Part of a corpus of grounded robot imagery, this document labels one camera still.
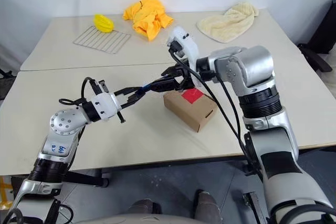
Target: robotic arm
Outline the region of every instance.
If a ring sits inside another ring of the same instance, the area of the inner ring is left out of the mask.
[[[169,52],[182,59],[169,67],[158,80],[144,87],[129,87],[110,93],[104,81],[89,81],[95,96],[91,101],[82,97],[76,101],[61,99],[73,109],[61,110],[50,119],[50,130],[34,164],[24,180],[12,206],[25,217],[43,223],[55,223],[60,202],[62,180],[70,168],[83,129],[87,124],[118,115],[120,111],[139,101],[148,91],[185,90],[201,81],[230,82],[239,98],[243,121],[249,130],[245,134],[246,152],[253,167],[262,173],[270,223],[302,223],[321,221],[321,213],[335,214],[335,210],[317,182],[297,164],[298,147],[286,109],[276,89],[273,61],[262,46],[249,49],[230,47],[198,59],[198,48],[189,34],[176,27],[168,40]],[[120,104],[119,95],[129,95]],[[326,220],[333,223],[329,215]]]

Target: red paper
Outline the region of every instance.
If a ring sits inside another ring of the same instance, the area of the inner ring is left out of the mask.
[[[193,104],[195,101],[197,101],[201,96],[203,95],[200,90],[193,88],[188,89],[182,94],[182,97],[187,100],[189,103]]]

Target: black band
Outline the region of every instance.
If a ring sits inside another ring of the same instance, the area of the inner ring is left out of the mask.
[[[246,118],[261,118],[282,109],[279,93],[275,86],[238,98]]]
[[[92,102],[83,103],[82,108],[91,121],[96,122],[100,120],[100,116]]]
[[[208,57],[197,60],[196,71],[199,72],[199,75],[204,81],[210,81],[216,76],[215,71],[210,70]]]
[[[60,183],[68,171],[68,164],[46,159],[36,159],[28,179],[49,183]]]
[[[265,153],[262,154],[261,160],[268,179],[283,173],[302,173],[296,165],[291,152]]]

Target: black cable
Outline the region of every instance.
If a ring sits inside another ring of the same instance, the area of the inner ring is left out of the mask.
[[[212,92],[212,90],[209,88],[209,86],[205,83],[205,81],[202,80],[202,78],[199,76],[198,73],[196,73],[194,70],[192,70],[190,67],[188,67],[186,64],[184,64],[183,62],[181,62],[174,54],[174,51],[172,48],[169,49],[169,53],[172,56],[172,58],[178,63],[180,64],[185,70],[187,70],[188,72],[190,72],[194,77],[197,78],[197,80],[200,81],[200,83],[205,87],[205,89],[208,91],[208,93],[211,95],[211,97],[213,98],[213,100],[215,101],[215,103],[217,104],[217,106],[219,107],[219,110],[221,111],[223,117],[225,118],[225,121],[227,122],[227,124],[229,125],[229,127],[231,128],[232,132],[235,134],[236,138],[238,139],[238,143],[239,146],[241,148],[241,150],[243,151],[243,154],[245,155],[247,162],[254,167],[252,159],[249,157],[248,153],[246,152],[244,143],[241,141],[240,137],[238,136],[238,133],[236,132],[235,128],[232,126],[229,118],[227,117],[226,113],[224,112],[221,104],[219,103],[219,101],[217,100],[217,98],[215,97],[215,94]],[[259,176],[260,180],[262,181],[262,174],[258,169],[255,169],[255,172],[257,173],[257,175]]]
[[[85,89],[85,85],[86,85],[86,83],[88,82],[88,81],[92,81],[93,79],[91,78],[91,77],[86,77],[85,79],[84,79],[84,81],[83,81],[83,83],[82,83],[82,88],[81,88],[81,90],[80,90],[80,97],[82,98],[82,99],[85,99],[85,97],[84,97],[84,89]]]
[[[336,216],[336,209],[333,209],[331,207],[327,207],[324,205],[303,205],[303,206],[298,206],[290,210],[288,213],[286,213],[281,219],[279,224],[289,224],[297,216],[305,212],[324,212],[326,214]]]
[[[16,216],[16,223],[17,224],[23,224],[24,223],[24,221],[23,221],[23,215],[22,215],[22,212],[20,211],[20,209],[13,208],[6,215],[3,224],[7,224],[11,220],[12,215]]]
[[[74,218],[74,217],[73,217],[73,216],[74,216],[73,210],[72,210],[69,206],[67,206],[67,205],[63,205],[63,204],[60,204],[59,207],[64,207],[64,208],[66,208],[66,209],[69,210],[69,212],[70,212],[70,218],[68,219],[67,222],[64,222],[64,223],[63,223],[63,224],[69,224],[69,223],[72,221],[72,219]]]
[[[62,98],[62,99],[59,99],[58,102],[63,104],[63,105],[76,105],[76,106],[79,106],[80,104],[82,103],[85,103],[86,102],[86,98],[84,96],[84,91],[85,91],[85,86],[86,86],[86,83],[88,81],[92,81],[93,79],[91,77],[86,77],[82,83],[82,87],[80,89],[80,96],[81,98],[73,101],[73,100],[70,100],[70,99],[66,99],[66,98]],[[78,143],[84,133],[84,130],[85,130],[85,126],[80,130],[80,132],[78,133]],[[75,156],[76,156],[76,152],[77,152],[77,148],[75,150],[75,153],[70,161],[70,164],[68,165],[68,170],[70,170],[72,164],[74,163],[74,160],[75,160]]]
[[[233,109],[233,113],[235,114],[235,118],[236,118],[236,122],[237,122],[237,134],[239,136],[239,138],[241,139],[241,128],[240,128],[240,121],[239,121],[239,116],[238,116],[238,112],[237,112],[237,109],[236,109],[236,106],[235,104],[233,103],[233,100],[231,98],[231,95],[229,94],[229,92],[227,91],[227,88],[224,84],[224,81],[221,79],[220,75],[219,74],[216,74],[216,78],[218,79],[219,83],[221,84],[230,104],[231,104],[231,107]]]

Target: wire rack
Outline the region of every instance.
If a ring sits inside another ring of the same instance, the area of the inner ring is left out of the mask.
[[[90,26],[73,43],[109,54],[116,54],[130,37],[130,34],[115,30],[111,33],[102,33],[95,26]]]

